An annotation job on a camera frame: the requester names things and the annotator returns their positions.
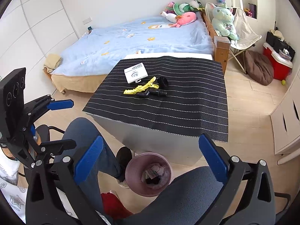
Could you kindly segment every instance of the pink trash can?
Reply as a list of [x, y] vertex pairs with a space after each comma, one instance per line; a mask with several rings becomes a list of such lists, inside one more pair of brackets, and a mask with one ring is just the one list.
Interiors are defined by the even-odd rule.
[[[143, 183], [141, 180], [142, 174], [154, 163], [159, 163], [166, 168], [164, 175], [167, 175], [166, 178], [168, 179], [163, 187], [156, 190], [149, 188], [146, 183]], [[134, 193], [144, 197], [159, 195], [172, 182], [172, 177], [173, 170], [168, 160], [164, 156], [153, 152], [142, 153], [132, 158], [125, 172], [125, 178], [130, 189]]]

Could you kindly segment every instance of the beige bed skirt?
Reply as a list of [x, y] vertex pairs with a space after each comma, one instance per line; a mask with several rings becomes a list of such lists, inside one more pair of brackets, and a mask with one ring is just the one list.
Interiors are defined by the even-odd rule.
[[60, 92], [67, 89], [78, 92], [94, 93], [106, 76], [107, 74], [75, 77], [51, 75], [51, 79]]

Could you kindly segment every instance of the blue bedspread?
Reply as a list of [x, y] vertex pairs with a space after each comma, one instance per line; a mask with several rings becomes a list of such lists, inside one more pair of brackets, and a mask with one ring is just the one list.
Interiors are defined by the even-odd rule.
[[151, 17], [94, 29], [61, 53], [61, 65], [52, 74], [108, 74], [126, 55], [137, 51], [213, 53], [213, 44], [201, 16], [180, 28], [170, 28], [171, 24], [164, 17]]

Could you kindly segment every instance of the drawer handle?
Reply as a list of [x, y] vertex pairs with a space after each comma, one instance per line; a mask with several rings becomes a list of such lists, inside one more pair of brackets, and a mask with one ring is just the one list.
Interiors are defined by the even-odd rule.
[[285, 128], [285, 131], [287, 132], [287, 125], [285, 124], [285, 119], [284, 119], [284, 115], [283, 114], [282, 114], [282, 117], [283, 117], [284, 128]]
[[298, 121], [300, 121], [300, 120], [299, 120], [298, 111], [297, 111], [297, 108], [296, 108], [296, 106], [295, 106], [295, 102], [294, 102], [294, 101], [293, 101], [293, 104], [294, 104], [294, 110], [295, 110], [296, 117], [297, 117]]

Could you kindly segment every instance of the mint green teddy bear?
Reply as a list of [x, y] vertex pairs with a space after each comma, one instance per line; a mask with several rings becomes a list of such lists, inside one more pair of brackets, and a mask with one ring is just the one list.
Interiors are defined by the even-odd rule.
[[211, 5], [213, 8], [212, 14], [214, 18], [212, 19], [212, 26], [217, 31], [218, 34], [229, 37], [235, 43], [238, 41], [238, 35], [236, 34], [236, 28], [233, 25], [234, 16], [231, 10], [223, 7], [217, 7]]

